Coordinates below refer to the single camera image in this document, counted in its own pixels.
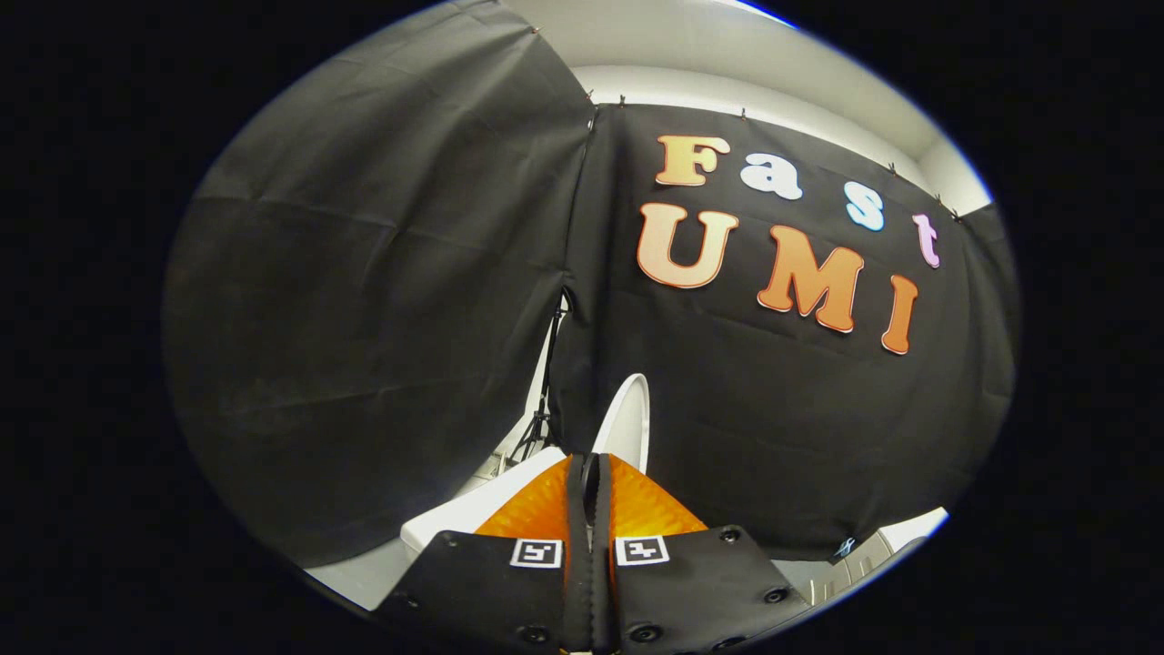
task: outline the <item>white wall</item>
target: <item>white wall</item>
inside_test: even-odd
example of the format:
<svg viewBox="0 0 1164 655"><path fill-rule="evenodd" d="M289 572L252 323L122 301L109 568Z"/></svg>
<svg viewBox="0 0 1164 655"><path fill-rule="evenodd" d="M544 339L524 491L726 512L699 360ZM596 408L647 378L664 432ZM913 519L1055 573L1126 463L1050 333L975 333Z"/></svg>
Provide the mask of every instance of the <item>white wall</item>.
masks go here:
<svg viewBox="0 0 1164 655"><path fill-rule="evenodd" d="M978 173L945 136L939 137L918 163L934 190L942 194L942 204L959 214L991 204L991 193Z"/></svg>
<svg viewBox="0 0 1164 655"><path fill-rule="evenodd" d="M868 157L883 166L893 162L897 173L932 193L929 180L909 155L885 138L811 102L780 91L728 77L676 69L602 65L570 69L591 100L674 105L747 116L810 134Z"/></svg>

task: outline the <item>orange letter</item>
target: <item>orange letter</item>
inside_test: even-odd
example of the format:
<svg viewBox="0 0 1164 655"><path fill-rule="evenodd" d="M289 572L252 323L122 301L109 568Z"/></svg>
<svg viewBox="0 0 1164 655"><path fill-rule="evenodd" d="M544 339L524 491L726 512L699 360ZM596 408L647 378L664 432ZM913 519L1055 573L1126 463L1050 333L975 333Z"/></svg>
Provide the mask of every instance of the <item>orange letter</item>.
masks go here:
<svg viewBox="0 0 1164 655"><path fill-rule="evenodd" d="M796 304L801 315L808 315L829 293L816 319L838 333L853 332L853 293L857 273L865 268L861 255L849 248L833 248L824 264L817 268L808 236L783 225L772 227L776 240L776 263L768 287L755 296L760 304L776 311L788 311L793 299L788 287L796 285Z"/></svg>
<svg viewBox="0 0 1164 655"><path fill-rule="evenodd" d="M639 268L655 282L694 289L716 278L724 261L728 233L739 225L739 219L730 213L701 211L703 244L700 258L694 265L679 265L670 259L670 242L675 237L675 226L687 218L687 209L663 202L647 202L643 212L643 234L639 236Z"/></svg>
<svg viewBox="0 0 1164 655"><path fill-rule="evenodd" d="M716 152L726 155L731 151L728 142L718 136L660 136L663 145L662 172L655 176L659 184L677 184L682 186L701 186L707 178L695 172L695 164L711 172L716 169ZM695 151L696 145L707 145Z"/></svg>
<svg viewBox="0 0 1164 655"><path fill-rule="evenodd" d="M890 275L893 284L893 314L889 315L889 329L881 335L881 346L894 355L909 353L909 319L914 315L914 299L917 298L917 284L908 277Z"/></svg>

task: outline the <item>metal clip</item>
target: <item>metal clip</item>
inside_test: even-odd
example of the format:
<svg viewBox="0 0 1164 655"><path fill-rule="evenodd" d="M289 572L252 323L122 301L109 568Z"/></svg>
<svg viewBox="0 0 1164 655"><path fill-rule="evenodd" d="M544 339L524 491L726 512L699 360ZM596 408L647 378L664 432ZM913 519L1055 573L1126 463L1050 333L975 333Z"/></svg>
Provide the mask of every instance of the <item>metal clip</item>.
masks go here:
<svg viewBox="0 0 1164 655"><path fill-rule="evenodd" d="M853 550L854 543L857 543L857 540L854 540L853 537L846 539L845 542L840 544L840 548L838 548L837 551L832 554L832 556L833 557L847 556Z"/></svg>

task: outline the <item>white letter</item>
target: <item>white letter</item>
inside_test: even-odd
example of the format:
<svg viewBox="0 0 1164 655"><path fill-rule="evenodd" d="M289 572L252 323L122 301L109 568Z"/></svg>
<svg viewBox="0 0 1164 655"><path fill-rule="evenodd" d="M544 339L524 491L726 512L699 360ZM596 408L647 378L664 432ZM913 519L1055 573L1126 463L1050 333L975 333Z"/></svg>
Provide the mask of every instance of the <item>white letter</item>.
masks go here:
<svg viewBox="0 0 1164 655"><path fill-rule="evenodd" d="M853 222L874 232L880 232L885 227L885 215L881 214L885 202L881 201L881 195L878 195L876 191L864 184L847 181L845 197L849 198L845 208L849 209L849 218L853 219Z"/></svg>
<svg viewBox="0 0 1164 655"><path fill-rule="evenodd" d="M796 166L783 157L766 152L752 152L739 171L739 178L757 191L772 191L786 200L799 200L804 191L796 185Z"/></svg>

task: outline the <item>letter s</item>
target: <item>letter s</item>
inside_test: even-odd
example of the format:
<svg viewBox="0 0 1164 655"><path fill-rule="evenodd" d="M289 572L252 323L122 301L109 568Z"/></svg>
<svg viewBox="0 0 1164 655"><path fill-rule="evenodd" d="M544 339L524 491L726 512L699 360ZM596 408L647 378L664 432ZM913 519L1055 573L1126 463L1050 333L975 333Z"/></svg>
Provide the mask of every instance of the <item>letter s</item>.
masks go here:
<svg viewBox="0 0 1164 655"><path fill-rule="evenodd" d="M880 232L885 227L885 215L881 213L885 202L876 191L857 181L847 181L845 197L849 198L845 208L849 209L849 218L853 219L853 222L874 232Z"/></svg>

